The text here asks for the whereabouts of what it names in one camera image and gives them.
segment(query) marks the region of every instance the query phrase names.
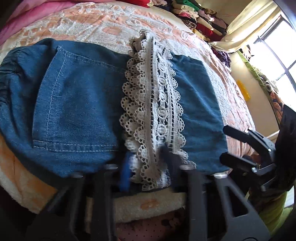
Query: lace trim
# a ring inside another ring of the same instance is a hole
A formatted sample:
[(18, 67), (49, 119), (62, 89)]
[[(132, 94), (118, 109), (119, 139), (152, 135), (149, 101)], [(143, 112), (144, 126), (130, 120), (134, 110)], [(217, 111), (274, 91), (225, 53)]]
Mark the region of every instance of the lace trim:
[(142, 190), (167, 187), (170, 178), (166, 165), (159, 160), (158, 147), (164, 142), (187, 164), (188, 154), (181, 148), (183, 108), (171, 68), (170, 50), (158, 43), (154, 34), (141, 31), (132, 41), (132, 58), (127, 62), (127, 82), (122, 90), (121, 106), (126, 111), (120, 123), (127, 133), (125, 145), (133, 153), (132, 180), (142, 183)]

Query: cream curtain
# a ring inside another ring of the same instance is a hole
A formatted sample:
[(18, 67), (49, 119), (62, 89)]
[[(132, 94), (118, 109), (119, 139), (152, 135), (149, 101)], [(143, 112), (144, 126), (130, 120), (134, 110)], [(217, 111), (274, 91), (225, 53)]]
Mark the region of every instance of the cream curtain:
[(253, 0), (228, 26), (222, 40), (211, 45), (217, 50), (235, 52), (254, 42), (280, 13), (281, 9), (272, 0)]

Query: denim garment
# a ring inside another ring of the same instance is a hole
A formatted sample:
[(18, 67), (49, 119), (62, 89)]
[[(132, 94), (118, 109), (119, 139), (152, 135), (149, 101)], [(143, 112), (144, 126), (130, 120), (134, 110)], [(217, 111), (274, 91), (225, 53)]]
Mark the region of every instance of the denim garment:
[(115, 156), (129, 58), (53, 39), (7, 54), (0, 66), (0, 131), (31, 173), (59, 187), (64, 179), (57, 176), (95, 172)]
[(188, 160), (207, 174), (228, 170), (219, 161), (220, 155), (227, 152), (227, 142), (217, 98), (203, 63), (174, 54), (170, 61), (176, 72), (174, 78), (181, 96), (179, 104), (184, 110), (182, 134), (186, 145), (183, 150), (188, 153)]

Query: window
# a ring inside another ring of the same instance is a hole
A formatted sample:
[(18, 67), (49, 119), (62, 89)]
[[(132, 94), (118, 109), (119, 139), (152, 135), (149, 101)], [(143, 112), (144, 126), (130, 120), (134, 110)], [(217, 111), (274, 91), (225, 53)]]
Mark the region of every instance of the window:
[(276, 80), (283, 102), (296, 110), (296, 32), (280, 16), (251, 47), (250, 64), (259, 68), (269, 80)]

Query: bed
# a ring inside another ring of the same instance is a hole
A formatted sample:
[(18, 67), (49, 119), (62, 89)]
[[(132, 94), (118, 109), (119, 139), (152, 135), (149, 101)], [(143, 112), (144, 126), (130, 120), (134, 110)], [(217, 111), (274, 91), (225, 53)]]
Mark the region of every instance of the bed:
[[(159, 41), (177, 55), (201, 60), (213, 85), (224, 124), (245, 130), (255, 129), (246, 102), (225, 66), (209, 45), (189, 30), (172, 13), (157, 7), (143, 8), (124, 2), (78, 3), (73, 7), (40, 19), (10, 37), (1, 49), (0, 62), (13, 48), (35, 44), (44, 38), (72, 40), (102, 45), (112, 51), (128, 54), (131, 37), (142, 29), (152, 31)], [(227, 137), (230, 153), (251, 155), (248, 144)], [(32, 175), (6, 146), (0, 136), (0, 185), (20, 205), (38, 213), (56, 189)], [(91, 202), (88, 216), (91, 220)], [(185, 203), (185, 194), (170, 188), (139, 193), (114, 200), (116, 222), (129, 222), (177, 210)]]

